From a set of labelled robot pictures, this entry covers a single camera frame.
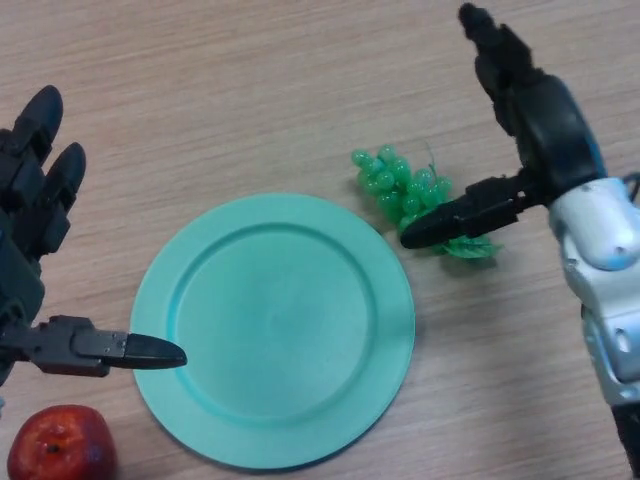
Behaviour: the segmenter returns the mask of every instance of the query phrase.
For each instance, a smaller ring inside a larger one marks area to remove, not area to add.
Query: apple
[[[58,405],[29,418],[16,435],[10,480],[112,480],[116,449],[107,422],[93,408]]]

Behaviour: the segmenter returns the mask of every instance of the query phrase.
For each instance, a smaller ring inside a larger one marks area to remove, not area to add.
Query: wooden table
[[[640,2],[483,2],[573,89],[613,174],[638,167]],[[2,125],[41,86],[63,92],[56,152],[89,167],[61,251],[43,262],[42,317],[127,329],[159,249],[197,215],[256,192],[318,195],[385,232],[410,277],[417,341],[404,388],[361,442],[289,479],[622,479],[627,467],[582,344],[543,209],[494,235],[494,268],[403,251],[353,187],[352,149],[432,145],[458,188],[513,173],[515,147],[474,76],[453,0],[65,0],[3,3]],[[250,478],[186,452],[130,372],[2,388],[0,461],[23,421],[99,409],[126,480]]]

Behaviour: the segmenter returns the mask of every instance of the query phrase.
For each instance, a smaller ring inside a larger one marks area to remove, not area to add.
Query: green plate
[[[315,462],[365,433],[400,388],[415,334],[384,239],[294,194],[240,199],[179,232],[145,275],[131,323],[189,359],[135,372],[158,421],[201,455],[250,469]]]

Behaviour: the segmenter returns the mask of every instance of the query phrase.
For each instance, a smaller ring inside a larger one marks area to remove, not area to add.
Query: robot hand
[[[640,175],[608,177],[598,144],[569,90],[535,68],[529,48],[486,10],[464,4],[460,21],[476,46],[476,74],[496,120],[514,137],[521,169],[489,178],[416,220],[406,248],[517,222],[544,205],[566,281],[580,299],[585,344],[611,406],[631,469],[640,478]],[[625,183],[635,183],[631,194]]]
[[[522,168],[513,177],[488,178],[464,196],[410,225],[406,248],[461,235],[476,237],[518,221],[518,214],[592,180],[605,178],[602,156],[564,83],[534,67],[529,47],[486,10],[467,3],[460,22],[476,46],[475,69],[493,102],[496,120],[514,137]]]
[[[88,318],[56,316],[32,328],[44,298],[40,258],[54,253],[70,224],[67,214],[85,172],[74,143],[45,175],[42,166],[62,121],[62,98],[43,88],[0,130],[0,385],[16,361],[45,373],[102,377],[110,367],[172,368],[184,351],[145,335],[96,330]]]

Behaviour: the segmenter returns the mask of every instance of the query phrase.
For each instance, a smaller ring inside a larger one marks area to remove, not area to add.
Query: table surface
[[[62,249],[43,261],[42,317],[127,329],[136,289],[190,219],[231,199],[297,191],[388,238],[417,309],[393,407],[342,455],[290,479],[622,479],[627,467],[583,347],[543,209],[494,235],[492,268],[403,251],[356,194],[349,153],[431,144],[458,188],[513,173],[513,142],[474,76],[453,0],[7,0],[0,114],[52,83],[88,171]],[[612,174],[640,150],[640,2],[482,3],[572,88]],[[47,377],[18,365],[0,393],[0,462],[25,419],[81,403],[111,425],[121,479],[234,480],[154,422],[131,372]]]

